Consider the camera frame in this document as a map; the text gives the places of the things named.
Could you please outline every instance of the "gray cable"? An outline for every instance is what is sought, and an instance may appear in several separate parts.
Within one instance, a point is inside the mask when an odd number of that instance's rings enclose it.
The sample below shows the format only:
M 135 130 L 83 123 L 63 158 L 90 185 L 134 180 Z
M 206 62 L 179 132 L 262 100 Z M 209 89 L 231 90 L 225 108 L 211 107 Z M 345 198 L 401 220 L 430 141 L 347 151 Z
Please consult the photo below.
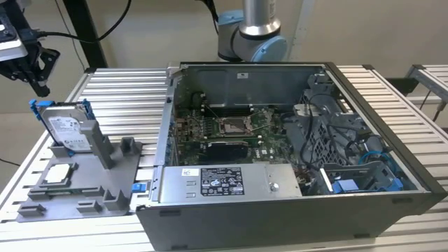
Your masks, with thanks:
M 69 34 L 73 35 L 73 33 L 71 33 L 71 31 L 70 31 L 70 28 L 69 28 L 69 25 L 67 25 L 67 22 L 66 22 L 66 18 L 65 18 L 65 15 L 63 15 L 62 8 L 61 8 L 61 6 L 59 6 L 59 2 L 58 2 L 58 0 L 55 0 L 55 3 L 57 3 L 57 7 L 58 7 L 59 14 L 61 14 L 62 19 L 63 19 L 63 22 L 65 22 L 65 26 L 66 26 L 67 32 L 69 32 Z M 73 39 L 73 44 L 74 44 L 75 53 L 77 53 L 79 62 L 82 63 L 83 71 L 85 71 L 85 70 L 86 70 L 86 66 L 85 66 L 82 57 L 81 57 L 79 52 L 78 52 L 78 48 L 77 48 L 77 44 L 75 44 L 75 39 Z

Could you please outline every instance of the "metal table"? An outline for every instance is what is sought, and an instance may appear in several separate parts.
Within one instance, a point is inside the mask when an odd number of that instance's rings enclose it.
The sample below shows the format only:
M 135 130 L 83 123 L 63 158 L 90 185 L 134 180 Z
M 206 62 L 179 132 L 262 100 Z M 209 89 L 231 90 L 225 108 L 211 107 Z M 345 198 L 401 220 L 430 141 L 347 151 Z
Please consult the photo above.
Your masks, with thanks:
M 414 77 L 448 102 L 448 65 L 414 65 L 407 77 Z
M 374 109 L 448 190 L 448 135 L 375 70 L 341 66 Z M 113 141 L 134 136 L 145 143 L 137 181 L 153 177 L 154 155 L 166 95 L 166 69 L 98 69 L 82 77 L 67 101 L 87 98 L 105 134 Z M 151 251 L 137 215 L 17 223 L 53 156 L 45 133 L 0 195 L 0 251 Z M 133 195 L 131 209 L 147 195 Z M 448 198 L 425 215 L 403 218 L 377 239 L 239 249 L 241 251 L 448 251 Z

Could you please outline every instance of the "sticker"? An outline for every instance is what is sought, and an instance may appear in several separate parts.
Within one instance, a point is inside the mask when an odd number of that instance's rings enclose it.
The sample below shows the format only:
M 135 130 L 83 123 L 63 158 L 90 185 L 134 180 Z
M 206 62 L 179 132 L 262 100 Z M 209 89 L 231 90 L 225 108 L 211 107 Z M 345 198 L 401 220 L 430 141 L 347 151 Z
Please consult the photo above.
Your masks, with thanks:
M 79 121 L 73 117 L 50 117 L 50 124 L 65 146 L 74 151 L 90 151 L 91 144 L 81 133 Z
M 203 196 L 245 195 L 242 168 L 202 168 L 202 194 Z
M 183 176 L 199 176 L 199 169 L 183 169 Z
M 239 72 L 237 74 L 237 78 L 238 79 L 247 79 L 247 78 L 250 78 L 250 73 L 249 72 Z

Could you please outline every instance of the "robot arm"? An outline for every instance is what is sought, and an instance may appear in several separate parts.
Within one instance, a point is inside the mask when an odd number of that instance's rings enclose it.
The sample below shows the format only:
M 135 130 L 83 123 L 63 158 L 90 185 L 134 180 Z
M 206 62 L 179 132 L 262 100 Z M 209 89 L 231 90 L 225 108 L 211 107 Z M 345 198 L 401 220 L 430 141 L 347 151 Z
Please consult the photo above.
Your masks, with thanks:
M 282 61 L 287 52 L 287 39 L 279 35 L 281 21 L 275 17 L 275 0 L 245 0 L 245 10 L 222 13 L 218 17 L 213 0 L 202 0 L 219 25 L 218 55 L 227 61 Z M 101 41 L 123 21 L 126 11 Z M 61 53 L 47 49 L 38 41 L 49 35 L 77 36 L 39 32 L 31 29 L 18 0 L 0 0 L 0 74 L 11 80 L 22 80 L 34 88 L 38 96 L 46 97 L 46 85 Z
M 0 1 L 0 74 L 27 82 L 38 96 L 46 97 L 46 83 L 61 53 L 42 46 L 38 35 L 17 0 Z
M 282 61 L 289 45 L 281 26 L 275 0 L 245 0 L 243 10 L 219 16 L 219 57 L 227 61 Z

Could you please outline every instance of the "white wall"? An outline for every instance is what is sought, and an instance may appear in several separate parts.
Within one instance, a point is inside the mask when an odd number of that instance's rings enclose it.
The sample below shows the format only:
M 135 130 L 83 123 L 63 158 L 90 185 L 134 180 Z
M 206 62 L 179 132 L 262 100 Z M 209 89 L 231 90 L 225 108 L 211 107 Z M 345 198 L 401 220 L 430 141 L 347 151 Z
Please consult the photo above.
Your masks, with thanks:
M 413 64 L 448 64 L 447 10 L 447 0 L 315 0 L 294 60 L 371 64 L 387 77 Z
M 99 34 L 114 25 L 125 0 L 90 1 Z M 243 0 L 215 0 L 219 12 L 243 8 Z M 295 36 L 302 0 L 278 0 L 283 35 Z M 215 61 L 218 36 L 206 5 L 194 0 L 135 0 L 130 15 L 102 43 L 118 67 L 165 67 L 170 62 Z
M 242 8 L 243 0 L 217 0 L 219 12 Z M 26 16 L 33 27 L 66 32 L 54 0 L 33 1 Z M 127 0 L 90 0 L 98 34 L 102 35 L 121 17 Z M 283 21 L 283 34 L 293 41 L 302 0 L 279 0 L 278 15 Z M 73 42 L 63 37 L 49 37 L 47 48 L 62 52 L 49 85 L 49 100 L 66 100 L 82 69 Z M 134 0 L 130 13 L 110 37 L 102 41 L 110 67 L 166 67 L 171 61 L 215 61 L 218 37 L 206 5 L 195 0 Z M 0 77 L 0 113 L 29 112 L 27 102 L 34 91 L 19 81 Z

